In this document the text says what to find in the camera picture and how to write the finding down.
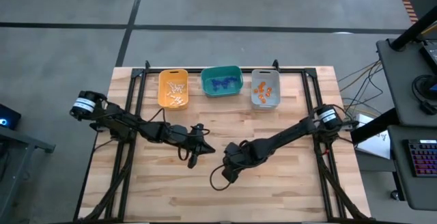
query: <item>butcher block tabletop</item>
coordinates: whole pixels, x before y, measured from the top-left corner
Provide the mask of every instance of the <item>butcher block tabletop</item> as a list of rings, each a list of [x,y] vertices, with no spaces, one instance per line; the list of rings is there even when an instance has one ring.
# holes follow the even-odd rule
[[[343,106],[334,68],[314,68],[318,73],[323,102]],[[131,70],[115,68],[113,71],[107,96],[109,101],[120,107],[124,107],[126,102]],[[244,85],[239,95],[222,98],[207,98],[201,88],[200,74],[189,74],[188,108],[183,111],[167,111],[166,120],[187,128],[197,123],[204,124],[205,128],[211,130],[205,140],[216,149],[216,153],[200,156],[197,165],[189,169],[187,161],[179,160],[176,148],[150,143],[138,136],[124,220],[325,221],[311,136],[278,149],[263,165],[245,169],[227,190],[215,191],[210,186],[210,174],[222,164],[223,152],[228,143],[271,137],[308,116],[301,75],[281,73],[280,78],[281,104],[272,111],[256,111],[251,107],[250,74],[243,74]],[[313,106],[316,106],[313,85],[309,81]],[[138,88],[139,85],[134,91],[132,113]],[[150,119],[159,110],[157,96],[158,74],[148,74],[141,110],[143,119]],[[161,115],[155,119],[162,120]],[[350,138],[347,132],[341,132],[341,136]],[[108,140],[108,132],[100,133],[96,146]],[[370,216],[354,147],[346,141],[337,140],[333,148],[342,188],[360,211]],[[92,156],[79,217],[89,214],[109,188],[116,150],[117,142],[113,142],[99,148]],[[213,177],[213,183],[218,188],[227,183],[220,172]],[[121,187],[115,198],[114,216],[117,214],[120,192]],[[331,187],[329,194],[335,216],[338,216],[335,194]]]

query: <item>rgb keyboard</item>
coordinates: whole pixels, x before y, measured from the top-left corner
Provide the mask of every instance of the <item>rgb keyboard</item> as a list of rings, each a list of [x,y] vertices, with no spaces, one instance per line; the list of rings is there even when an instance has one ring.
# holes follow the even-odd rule
[[[408,149],[416,177],[437,177],[437,143],[409,140]]]

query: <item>orange bin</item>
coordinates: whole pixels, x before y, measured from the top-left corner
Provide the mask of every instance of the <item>orange bin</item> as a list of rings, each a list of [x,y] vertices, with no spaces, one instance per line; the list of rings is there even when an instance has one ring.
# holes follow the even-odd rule
[[[158,104],[162,108],[181,110],[188,107],[188,72],[164,70],[159,74]]]

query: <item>caster wheel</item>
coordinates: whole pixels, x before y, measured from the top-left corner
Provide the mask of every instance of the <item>caster wheel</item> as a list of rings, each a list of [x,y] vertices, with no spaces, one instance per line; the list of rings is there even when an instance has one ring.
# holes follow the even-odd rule
[[[390,193],[390,197],[391,199],[394,199],[396,201],[399,201],[399,193],[397,192],[397,190],[394,190]]]

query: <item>concrete floor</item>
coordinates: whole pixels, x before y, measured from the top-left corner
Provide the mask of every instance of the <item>concrete floor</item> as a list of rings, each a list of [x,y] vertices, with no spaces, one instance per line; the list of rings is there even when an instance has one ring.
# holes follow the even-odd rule
[[[0,22],[126,24],[134,0],[0,0]],[[405,29],[401,0],[142,0],[136,24]],[[23,114],[19,130],[57,145],[33,157],[14,209],[31,223],[70,221],[95,133],[68,115],[82,89],[106,93],[124,30],[0,28],[0,103]],[[378,60],[375,43],[396,35],[134,30],[123,66],[334,66],[341,78]],[[369,104],[391,107],[384,94]],[[358,85],[345,90],[353,98]],[[370,88],[364,98],[376,93]],[[433,223],[437,213],[388,199],[389,173],[362,173],[372,216],[381,221]]]

